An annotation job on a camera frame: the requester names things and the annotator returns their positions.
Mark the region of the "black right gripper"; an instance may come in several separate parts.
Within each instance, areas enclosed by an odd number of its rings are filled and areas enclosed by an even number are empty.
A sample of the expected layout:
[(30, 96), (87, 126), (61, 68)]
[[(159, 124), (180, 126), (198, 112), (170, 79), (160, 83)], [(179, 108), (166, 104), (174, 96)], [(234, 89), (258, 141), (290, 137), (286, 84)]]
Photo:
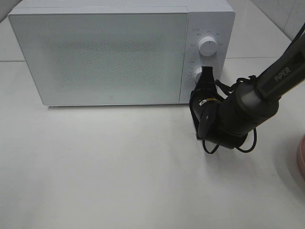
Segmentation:
[(225, 140), (226, 133), (218, 129), (218, 108), (224, 99), (218, 94), (213, 67), (202, 66), (195, 89), (191, 92), (189, 107), (197, 139)]

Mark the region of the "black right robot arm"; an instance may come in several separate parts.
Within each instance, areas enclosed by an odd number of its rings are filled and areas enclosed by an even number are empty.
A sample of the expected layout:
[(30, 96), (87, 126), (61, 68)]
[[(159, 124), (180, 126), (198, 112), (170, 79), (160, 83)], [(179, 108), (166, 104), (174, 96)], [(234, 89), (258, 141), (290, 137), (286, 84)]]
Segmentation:
[(243, 153), (253, 151), (256, 128), (273, 117), (280, 98), (304, 80), (304, 27), (283, 55), (259, 76), (238, 78), (228, 86), (214, 79), (212, 67), (203, 66), (189, 108), (204, 151), (213, 154), (220, 146)]

